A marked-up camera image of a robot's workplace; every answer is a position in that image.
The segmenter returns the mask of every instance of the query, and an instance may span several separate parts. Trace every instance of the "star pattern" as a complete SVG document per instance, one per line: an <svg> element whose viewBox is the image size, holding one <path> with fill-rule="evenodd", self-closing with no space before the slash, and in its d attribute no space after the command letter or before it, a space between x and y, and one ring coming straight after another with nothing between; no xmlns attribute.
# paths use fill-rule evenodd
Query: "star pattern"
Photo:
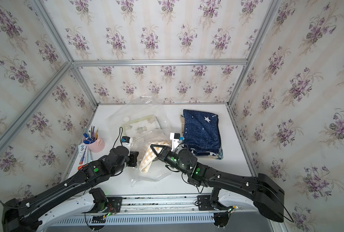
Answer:
<svg viewBox="0 0 344 232"><path fill-rule="evenodd" d="M208 117L204 117L204 120L206 120L210 124L210 119Z"/></svg>

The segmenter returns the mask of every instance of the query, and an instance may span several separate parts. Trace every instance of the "gray floor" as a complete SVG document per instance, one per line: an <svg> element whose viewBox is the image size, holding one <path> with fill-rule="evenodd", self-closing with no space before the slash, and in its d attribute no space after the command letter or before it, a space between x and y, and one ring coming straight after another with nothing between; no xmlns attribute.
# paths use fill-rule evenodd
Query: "gray floor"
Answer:
<svg viewBox="0 0 344 232"><path fill-rule="evenodd" d="M100 232L273 232L270 221L258 212L233 213L225 230L218 230L212 223L193 224L165 224L165 225L129 225L129 226L105 226ZM47 232L91 232L87 226L54 226Z"/></svg>

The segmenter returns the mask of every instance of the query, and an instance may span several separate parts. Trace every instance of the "white platform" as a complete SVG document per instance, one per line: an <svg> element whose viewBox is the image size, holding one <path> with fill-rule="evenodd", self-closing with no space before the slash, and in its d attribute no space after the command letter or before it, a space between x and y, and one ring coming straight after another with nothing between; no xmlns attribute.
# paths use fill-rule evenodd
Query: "white platform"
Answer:
<svg viewBox="0 0 344 232"><path fill-rule="evenodd" d="M99 105L91 125L99 127L99 135L105 141L106 145L103 151L99 153L92 153L93 160L97 160L103 155L108 155L110 149L113 147L114 141L119 133L118 127L109 128L107 118L121 107L122 105ZM181 133L181 123L179 115L182 114L183 109L193 109L217 114L219 117L218 127L221 134L221 143L224 158L222 160L198 158L198 162L231 174L240 176L251 175L225 104L176 104L163 105L163 107L170 122L172 123L172 126L177 130L175 132L179 133ZM79 160L80 157L76 157L69 177L78 171L77 167L79 164ZM120 196L133 194L197 193L196 187L183 182L183 180L181 179L181 173L173 172L171 175L167 176L159 182L141 181L137 182L133 187L131 187L133 171L134 170L132 170L132 168L126 167L122 174L116 177L111 177L108 181L100 183L96 187L101 188L106 195ZM204 188L203 193L211 193L211 191L212 188Z"/></svg>

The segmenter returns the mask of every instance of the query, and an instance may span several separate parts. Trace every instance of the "floral wallpaper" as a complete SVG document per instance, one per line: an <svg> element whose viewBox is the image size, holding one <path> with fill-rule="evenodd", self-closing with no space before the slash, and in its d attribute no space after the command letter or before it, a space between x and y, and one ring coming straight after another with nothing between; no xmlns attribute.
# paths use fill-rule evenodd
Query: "floral wallpaper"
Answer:
<svg viewBox="0 0 344 232"><path fill-rule="evenodd" d="M288 230L344 231L344 1L284 0L233 110Z"/></svg>
<svg viewBox="0 0 344 232"><path fill-rule="evenodd" d="M64 64L28 0L0 0L0 137Z"/></svg>
<svg viewBox="0 0 344 232"><path fill-rule="evenodd" d="M0 200L24 199L58 184L92 112L69 72L1 154Z"/></svg>
<svg viewBox="0 0 344 232"><path fill-rule="evenodd" d="M43 2L75 60L246 58L271 3L270 0ZM285 16L279 21L284 22L293 8L294 1L283 6Z"/></svg>
<svg viewBox="0 0 344 232"><path fill-rule="evenodd" d="M144 94L172 103L227 102L242 68L241 65L194 65L82 67L79 70L100 103L125 103Z"/></svg>
<svg viewBox="0 0 344 232"><path fill-rule="evenodd" d="M0 0L0 137L64 65L48 34L29 0ZM0 200L31 197L57 183L91 113L65 76L0 154Z"/></svg>

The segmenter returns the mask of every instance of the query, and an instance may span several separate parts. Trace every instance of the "transparent plastic bag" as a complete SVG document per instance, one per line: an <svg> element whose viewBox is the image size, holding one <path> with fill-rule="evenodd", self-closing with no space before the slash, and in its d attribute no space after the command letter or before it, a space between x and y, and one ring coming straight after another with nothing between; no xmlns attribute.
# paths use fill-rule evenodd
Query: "transparent plastic bag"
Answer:
<svg viewBox="0 0 344 232"><path fill-rule="evenodd" d="M151 96L131 100L111 115L108 121L114 132L123 127L122 136L133 139L130 150L139 152L137 167L130 171L132 186L142 180L157 182L171 174L158 158L154 158L147 172L139 169L151 143L165 142L170 145L172 127L160 100Z"/></svg>

